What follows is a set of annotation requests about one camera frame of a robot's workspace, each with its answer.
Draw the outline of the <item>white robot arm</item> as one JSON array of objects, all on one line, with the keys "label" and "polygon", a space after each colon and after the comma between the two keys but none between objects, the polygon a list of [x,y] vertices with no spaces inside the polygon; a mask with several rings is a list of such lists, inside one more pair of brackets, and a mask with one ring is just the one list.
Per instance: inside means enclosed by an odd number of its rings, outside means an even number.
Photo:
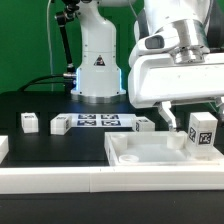
[{"label": "white robot arm", "polygon": [[179,124],[173,105],[213,102],[224,121],[224,10],[217,0],[144,0],[134,24],[128,89],[116,65],[116,28],[100,6],[135,0],[81,0],[82,63],[77,100],[107,103],[125,94],[136,108],[156,107],[171,130]]}]

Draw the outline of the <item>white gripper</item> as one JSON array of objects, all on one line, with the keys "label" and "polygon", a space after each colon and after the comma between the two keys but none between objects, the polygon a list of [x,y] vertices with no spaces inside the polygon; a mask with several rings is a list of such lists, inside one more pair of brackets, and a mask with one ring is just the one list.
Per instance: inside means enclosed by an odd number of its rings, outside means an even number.
[{"label": "white gripper", "polygon": [[130,103],[135,108],[158,106],[170,131],[177,130],[173,104],[215,100],[224,116],[224,53],[209,54],[204,63],[175,64],[169,54],[140,57],[128,77]]}]

